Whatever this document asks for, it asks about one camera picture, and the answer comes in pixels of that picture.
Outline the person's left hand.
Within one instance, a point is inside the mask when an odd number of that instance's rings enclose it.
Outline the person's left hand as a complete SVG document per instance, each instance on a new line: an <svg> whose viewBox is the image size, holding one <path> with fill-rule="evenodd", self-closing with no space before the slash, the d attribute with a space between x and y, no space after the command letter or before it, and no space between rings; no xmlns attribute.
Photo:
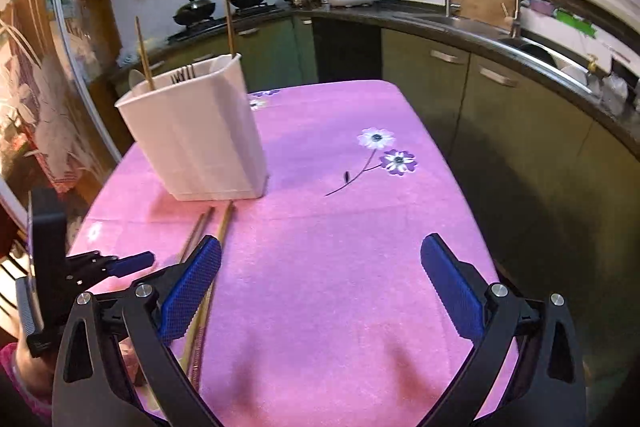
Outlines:
<svg viewBox="0 0 640 427"><path fill-rule="evenodd" d="M57 361L56 350L48 350L41 357L33 357L26 336L20 331L13 355L12 371L21 390L39 401L50 401Z"/></svg>

